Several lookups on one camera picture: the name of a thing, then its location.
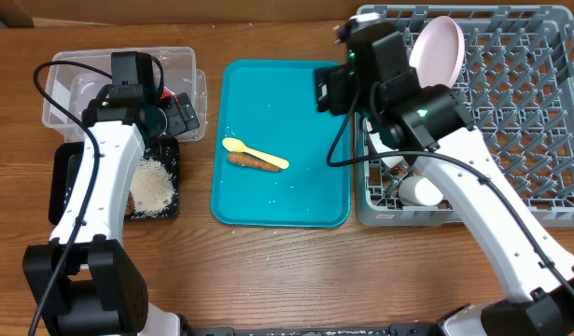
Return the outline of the yellow plastic spoon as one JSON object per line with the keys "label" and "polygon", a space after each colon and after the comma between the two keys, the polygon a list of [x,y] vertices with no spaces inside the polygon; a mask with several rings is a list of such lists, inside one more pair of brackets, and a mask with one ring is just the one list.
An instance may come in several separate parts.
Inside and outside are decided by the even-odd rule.
{"label": "yellow plastic spoon", "polygon": [[289,162],[285,159],[276,157],[272,154],[268,154],[259,150],[255,150],[245,145],[245,143],[237,138],[226,137],[222,140],[222,146],[226,148],[229,152],[238,152],[249,154],[260,160],[266,161],[273,164],[283,170],[289,167]]}

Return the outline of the small white bowl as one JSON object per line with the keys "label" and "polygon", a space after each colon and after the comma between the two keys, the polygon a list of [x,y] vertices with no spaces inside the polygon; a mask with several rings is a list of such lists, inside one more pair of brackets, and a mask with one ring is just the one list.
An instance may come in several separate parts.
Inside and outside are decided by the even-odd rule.
{"label": "small white bowl", "polygon": [[[369,137],[370,147],[373,149],[373,151],[376,154],[392,152],[393,151],[392,148],[387,147],[383,144],[380,138],[380,134],[378,134],[378,132],[376,132],[372,128],[370,121],[368,119],[364,119],[363,121],[364,121],[364,130],[366,131],[367,136]],[[381,161],[387,168],[394,168],[398,164],[403,162],[404,158],[402,156],[382,157]]]}

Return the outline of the pile of rice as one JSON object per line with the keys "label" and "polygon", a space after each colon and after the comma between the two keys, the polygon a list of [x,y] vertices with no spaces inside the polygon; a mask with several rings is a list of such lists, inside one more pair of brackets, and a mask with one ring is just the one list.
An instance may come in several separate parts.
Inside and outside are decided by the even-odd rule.
{"label": "pile of rice", "polygon": [[137,217],[157,217],[170,209],[174,194],[171,175],[162,163],[140,160],[130,187],[133,213]]}

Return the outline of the brown sausage stick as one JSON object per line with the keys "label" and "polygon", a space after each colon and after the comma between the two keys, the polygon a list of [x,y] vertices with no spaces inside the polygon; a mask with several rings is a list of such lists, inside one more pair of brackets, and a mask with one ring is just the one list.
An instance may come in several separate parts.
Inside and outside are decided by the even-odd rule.
{"label": "brown sausage stick", "polygon": [[251,155],[239,153],[239,152],[229,152],[227,154],[227,160],[237,166],[258,169],[261,171],[273,172],[278,173],[281,172],[282,169],[276,165],[268,163],[266,161],[260,160],[255,158]]}

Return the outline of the large white plate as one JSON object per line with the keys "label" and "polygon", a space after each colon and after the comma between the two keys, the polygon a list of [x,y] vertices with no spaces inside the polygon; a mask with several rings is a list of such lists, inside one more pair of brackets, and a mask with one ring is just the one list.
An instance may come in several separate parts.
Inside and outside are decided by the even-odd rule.
{"label": "large white plate", "polygon": [[465,38],[460,26],[448,16],[433,19],[414,42],[409,58],[421,88],[452,88],[465,59]]}

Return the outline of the white paper cup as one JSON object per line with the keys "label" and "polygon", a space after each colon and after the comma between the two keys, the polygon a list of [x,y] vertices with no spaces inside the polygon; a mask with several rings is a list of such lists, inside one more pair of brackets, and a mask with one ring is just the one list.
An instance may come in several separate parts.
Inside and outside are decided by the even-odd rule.
{"label": "white paper cup", "polygon": [[412,175],[400,184],[399,198],[404,205],[436,206],[443,200],[443,194],[427,178]]}

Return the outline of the red wrapper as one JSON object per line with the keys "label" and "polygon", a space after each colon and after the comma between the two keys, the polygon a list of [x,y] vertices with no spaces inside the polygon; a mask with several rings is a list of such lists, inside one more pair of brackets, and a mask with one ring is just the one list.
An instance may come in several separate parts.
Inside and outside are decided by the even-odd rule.
{"label": "red wrapper", "polygon": [[172,91],[164,90],[161,96],[162,105],[176,104],[176,95]]}

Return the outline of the brown food chunk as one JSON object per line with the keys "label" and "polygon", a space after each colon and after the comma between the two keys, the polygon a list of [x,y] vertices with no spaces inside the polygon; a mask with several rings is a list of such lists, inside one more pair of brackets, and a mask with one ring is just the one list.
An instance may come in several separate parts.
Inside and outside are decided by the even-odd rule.
{"label": "brown food chunk", "polygon": [[125,207],[124,216],[129,217],[132,214],[133,209],[134,209],[133,196],[131,193],[129,193],[128,202],[127,202],[126,207]]}

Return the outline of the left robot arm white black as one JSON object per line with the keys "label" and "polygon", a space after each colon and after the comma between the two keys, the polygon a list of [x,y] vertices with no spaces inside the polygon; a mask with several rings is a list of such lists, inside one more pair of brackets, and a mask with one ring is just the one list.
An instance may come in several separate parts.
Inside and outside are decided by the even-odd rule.
{"label": "left robot arm white black", "polygon": [[35,298],[28,332],[51,335],[190,335],[181,314],[150,302],[147,283],[122,245],[134,172],[146,147],[189,128],[189,98],[164,92],[161,62],[138,51],[114,52],[110,83],[80,117],[83,132],[70,197],[45,245],[26,248],[22,269]]}

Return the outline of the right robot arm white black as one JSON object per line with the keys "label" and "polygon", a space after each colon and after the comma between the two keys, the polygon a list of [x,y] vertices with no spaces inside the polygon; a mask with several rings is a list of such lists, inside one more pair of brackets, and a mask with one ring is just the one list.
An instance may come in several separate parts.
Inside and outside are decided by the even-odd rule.
{"label": "right robot arm white black", "polygon": [[504,297],[463,306],[432,335],[568,335],[574,332],[574,256],[525,206],[497,167],[463,96],[453,86],[465,38],[447,16],[407,49],[384,16],[351,17],[335,30],[344,64],[315,71],[320,111],[359,114],[389,157],[402,157],[454,208],[491,263]]}

